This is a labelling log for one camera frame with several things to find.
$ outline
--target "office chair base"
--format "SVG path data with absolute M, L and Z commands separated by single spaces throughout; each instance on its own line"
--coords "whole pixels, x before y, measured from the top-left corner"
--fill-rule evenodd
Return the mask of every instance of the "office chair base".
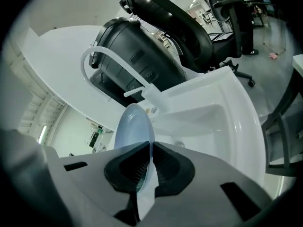
M 224 65 L 222 67 L 229 66 L 232 69 L 233 73 L 236 75 L 236 77 L 248 79 L 249 80 L 248 85 L 250 87 L 255 86 L 256 82 L 252 79 L 251 75 L 238 71 L 239 64 L 233 65 L 231 60 L 228 60 L 223 63 L 224 63 Z
M 248 82 L 248 86 L 250 86 L 250 87 L 254 87 L 255 84 L 256 83 L 255 83 L 255 81 L 253 79 L 249 80 L 249 82 Z

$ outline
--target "black metal frame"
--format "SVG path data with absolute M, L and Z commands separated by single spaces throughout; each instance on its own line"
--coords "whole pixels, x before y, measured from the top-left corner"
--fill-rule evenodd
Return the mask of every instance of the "black metal frame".
M 289 84 L 287 86 L 284 95 L 282 96 L 279 104 L 271 113 L 267 120 L 262 124 L 262 132 L 265 143 L 266 151 L 266 173 L 273 175 L 282 175 L 282 176 L 298 176 L 303 162 L 290 163 L 290 140 L 289 140 L 289 131 L 287 123 L 283 118 L 283 114 L 287 111 L 290 105 L 293 103 L 294 99 L 300 93 L 303 96 L 303 78 L 301 75 L 294 69 Z M 275 123 L 278 124 L 282 136 L 283 144 L 283 154 L 284 154 L 284 164 L 271 165 L 269 159 L 269 150 L 268 150 L 268 141 L 266 136 L 266 131 L 272 127 Z

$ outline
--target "chair armrest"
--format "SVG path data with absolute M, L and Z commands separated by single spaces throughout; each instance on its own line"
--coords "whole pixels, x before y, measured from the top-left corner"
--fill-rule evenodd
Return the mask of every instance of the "chair armrest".
M 216 2 L 214 4 L 214 8 L 219 8 L 219 7 L 223 7 L 223 6 L 226 6 L 226 5 L 231 5 L 231 4 L 234 4 L 234 3 L 237 3 L 237 2 L 242 2 L 243 0 L 223 0 L 223 1 L 220 1 L 220 2 Z

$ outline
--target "ceiling light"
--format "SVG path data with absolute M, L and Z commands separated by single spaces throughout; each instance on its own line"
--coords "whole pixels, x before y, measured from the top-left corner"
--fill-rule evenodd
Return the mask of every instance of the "ceiling light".
M 42 141 L 43 136 L 44 136 L 44 134 L 45 134 L 45 130 L 46 130 L 46 125 L 45 125 L 45 126 L 43 127 L 43 129 L 42 129 L 42 132 L 41 132 L 40 138 L 39 138 L 39 140 L 38 140 L 39 144 L 41 144 L 41 141 Z

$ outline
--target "desk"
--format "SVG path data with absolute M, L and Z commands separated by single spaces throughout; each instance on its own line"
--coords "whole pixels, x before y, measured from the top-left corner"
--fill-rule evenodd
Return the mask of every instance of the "desk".
M 293 103 L 296 96 L 300 93 L 303 96 L 303 54 L 293 57 L 293 73 L 287 89 L 282 96 L 281 101 L 271 113 L 267 120 L 262 124 L 262 131 L 266 150 L 266 173 L 283 176 L 298 176 L 298 172 L 303 166 L 303 162 L 290 163 L 290 139 L 287 123 L 282 117 L 290 105 Z M 269 160 L 268 141 L 266 130 L 271 128 L 275 123 L 278 124 L 283 145 L 284 164 L 271 165 Z

